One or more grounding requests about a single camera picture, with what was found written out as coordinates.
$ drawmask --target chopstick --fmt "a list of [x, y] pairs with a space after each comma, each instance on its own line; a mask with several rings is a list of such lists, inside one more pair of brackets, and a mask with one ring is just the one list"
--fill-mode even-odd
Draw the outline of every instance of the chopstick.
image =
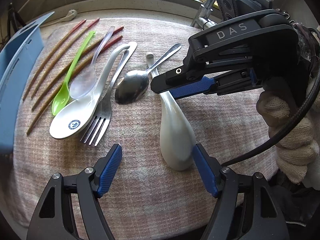
[[42, 77], [40, 78], [38, 84], [36, 85], [35, 90], [33, 91], [31, 98], [33, 98], [35, 96], [35, 94], [37, 93], [37, 91], [39, 90], [39, 87], [41, 86], [42, 82], [44, 81], [44, 79], [47, 77], [47, 75], [49, 74], [49, 72], [54, 68], [55, 64], [58, 62], [58, 60], [63, 56], [63, 54], [65, 54], [65, 52], [72, 46], [72, 44], [74, 44], [76, 42], [76, 40], [78, 40], [87, 30], [89, 30], [93, 25], [95, 25], [98, 21], [100, 20], [100, 18], [95, 19], [92, 23], [90, 23], [86, 28], [84, 28], [81, 32], [79, 32], [68, 44], [67, 46], [56, 56], [56, 58], [54, 59], [54, 61], [49, 65], [49, 67], [47, 68], [47, 70], [44, 72], [44, 74], [42, 75]]
[[[104, 52], [106, 49], [108, 49], [109, 47], [111, 47], [113, 44], [115, 44], [116, 42], [118, 42], [118, 41], [121, 40], [121, 39], [122, 39], [122, 35], [120, 35], [120, 36], [114, 38], [113, 40], [109, 41], [106, 45], [104, 45], [104, 47], [103, 47], [103, 49], [101, 50], [101, 52]], [[73, 72], [73, 74], [72, 74], [72, 76], [71, 76], [70, 79], [75, 78], [75, 76], [78, 75], [79, 72], [80, 72], [86, 65], [88, 65], [88, 64], [91, 62], [92, 58], [93, 58], [93, 55], [92, 55], [91, 57], [87, 58], [84, 62], [82, 62], [82, 63], [79, 65], [79, 67], [77, 67], [77, 68], [74, 70], [74, 72]], [[42, 115], [42, 113], [45, 111], [45, 109], [48, 107], [48, 105], [51, 103], [51, 101], [54, 99], [54, 97], [57, 95], [57, 93], [59, 92], [61, 86], [62, 86], [62, 83], [60, 84], [59, 87], [56, 88], [56, 90], [53, 92], [53, 94], [52, 94], [52, 95], [48, 98], [48, 100], [43, 104], [43, 106], [41, 107], [39, 113], [36, 115], [36, 117], [33, 119], [32, 123], [31, 123], [31, 125], [29, 126], [29, 129], [28, 129], [28, 131], [27, 131], [27, 135], [29, 135], [29, 134], [32, 132], [32, 130], [33, 130], [36, 122], [38, 121], [38, 119], [40, 118], [40, 116]]]
[[[118, 33], [119, 31], [123, 30], [124, 27], [121, 26], [119, 28], [116, 28], [113, 32], [113, 35]], [[100, 44], [100, 42], [103, 40], [103, 38], [99, 39], [98, 41], [96, 41], [94, 44], [92, 44], [91, 46], [89, 46], [87, 49], [84, 50], [84, 52], [82, 52], [81, 57], [84, 57], [85, 55], [87, 55], [91, 50], [93, 50], [97, 45]], [[31, 108], [31, 110], [33, 111], [34, 109], [36, 109], [36, 107], [39, 105], [39, 103], [41, 102], [41, 100], [47, 95], [47, 93], [49, 92], [49, 90], [54, 86], [55, 83], [57, 83], [57, 81], [65, 74], [67, 73], [69, 67], [71, 66], [72, 61], [69, 62], [68, 65], [66, 65], [63, 70], [60, 71], [60, 73], [51, 81], [51, 83], [48, 85], [48, 87], [42, 92], [42, 94], [39, 96], [39, 98], [37, 99], [37, 101], [35, 102], [35, 104], [33, 105], [33, 107]]]
[[74, 26], [63, 38], [61, 41], [58, 42], [58, 44], [56, 46], [54, 46], [53, 50], [49, 53], [49, 55], [44, 59], [44, 61], [41, 63], [40, 67], [38, 68], [38, 70], [36, 71], [36, 73], [34, 74], [26, 92], [23, 95], [22, 101], [24, 101], [28, 95], [28, 93], [30, 92], [30, 89], [32, 87], [32, 85], [34, 84], [34, 82], [36, 81], [36, 78], [38, 77], [38, 75], [40, 74], [40, 72], [43, 70], [44, 66], [48, 63], [48, 61], [50, 60], [50, 58], [53, 56], [53, 54], [60, 48], [60, 46], [67, 40], [67, 38], [70, 37], [70, 35], [72, 33], [74, 33], [82, 24], [84, 24], [87, 20], [82, 20], [81, 22], [79, 22], [76, 26]]

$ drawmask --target logo on spoon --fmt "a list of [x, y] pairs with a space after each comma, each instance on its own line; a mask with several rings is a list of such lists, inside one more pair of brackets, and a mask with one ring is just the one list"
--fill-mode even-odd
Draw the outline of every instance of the logo on spoon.
[[73, 120], [69, 123], [69, 129], [73, 130], [76, 129], [80, 125], [79, 120]]

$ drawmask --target blue gripper pad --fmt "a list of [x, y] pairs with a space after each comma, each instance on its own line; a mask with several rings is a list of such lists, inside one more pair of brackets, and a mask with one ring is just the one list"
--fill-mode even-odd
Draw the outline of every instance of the blue gripper pad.
[[115, 174], [122, 160], [121, 146], [119, 144], [114, 144], [110, 149], [110, 151], [107, 153], [106, 157], [100, 158], [99, 160], [104, 158], [105, 158], [105, 160], [103, 160], [104, 164], [105, 164], [105, 161], [107, 161], [107, 164], [105, 165], [104, 169], [103, 167], [102, 168], [97, 167], [96, 173], [95, 173], [95, 181], [96, 179], [98, 179], [98, 189], [97, 189], [98, 197], [102, 197], [103, 194], [107, 193], [110, 189], [113, 178], [115, 177]]
[[205, 189], [213, 197], [217, 197], [219, 192], [216, 186], [216, 177], [213, 174], [211, 168], [209, 167], [207, 161], [205, 160], [201, 150], [197, 145], [195, 145], [192, 149], [192, 156], [200, 173]]
[[180, 99], [190, 97], [193, 95], [201, 94], [208, 91], [211, 85], [214, 85], [214, 78], [203, 77], [200, 81], [192, 84], [185, 85], [183, 87], [171, 89], [170, 93], [174, 99]]

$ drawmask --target metal fork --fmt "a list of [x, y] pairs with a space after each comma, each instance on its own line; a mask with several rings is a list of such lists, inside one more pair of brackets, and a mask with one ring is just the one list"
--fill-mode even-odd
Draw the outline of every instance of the metal fork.
[[118, 68], [116, 69], [116, 72], [112, 77], [112, 80], [110, 82], [108, 90], [107, 90], [104, 98], [100, 101], [100, 103], [98, 103], [96, 111], [94, 112], [93, 117], [92, 117], [89, 125], [87, 126], [87, 130], [84, 132], [82, 138], [80, 139], [80, 141], [82, 141], [84, 139], [84, 141], [83, 141], [84, 143], [87, 142], [87, 140], [89, 139], [90, 135], [92, 134], [94, 128], [97, 127], [93, 136], [91, 137], [90, 142], [89, 142], [89, 145], [92, 144], [100, 127], [102, 126], [102, 123], [104, 122], [104, 124], [101, 128], [100, 134], [98, 135], [98, 138], [94, 144], [94, 146], [97, 146], [99, 141], [101, 140], [102, 136], [104, 135], [104, 133], [106, 132], [106, 130], [108, 128], [108, 125], [109, 125], [110, 119], [111, 119], [111, 114], [112, 114], [112, 107], [111, 107], [111, 100], [110, 100], [112, 87], [115, 84], [116, 79], [118, 78], [124, 65], [127, 63], [128, 59], [131, 57], [132, 53], [135, 51], [135, 49], [137, 47], [137, 43], [135, 41], [131, 41], [128, 44], [130, 45], [130, 48], [126, 49], [124, 51], [124, 54], [120, 60]]

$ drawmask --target green plastic spoon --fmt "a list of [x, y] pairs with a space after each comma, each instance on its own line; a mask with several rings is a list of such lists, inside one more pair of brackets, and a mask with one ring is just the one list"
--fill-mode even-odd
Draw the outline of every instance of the green plastic spoon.
[[82, 54], [82, 52], [84, 51], [85, 47], [88, 45], [89, 41], [92, 39], [93, 35], [95, 34], [95, 31], [91, 31], [89, 32], [89, 35], [86, 37], [86, 39], [84, 40], [84, 42], [82, 43], [81, 47], [79, 48], [69, 70], [68, 73], [63, 81], [62, 87], [60, 88], [58, 94], [55, 96], [53, 103], [52, 103], [52, 114], [53, 115], [57, 115], [62, 108], [64, 108], [70, 98], [70, 93], [69, 93], [69, 88], [68, 88], [68, 82], [70, 80], [71, 74], [74, 70], [74, 68], [77, 65], [77, 62]]

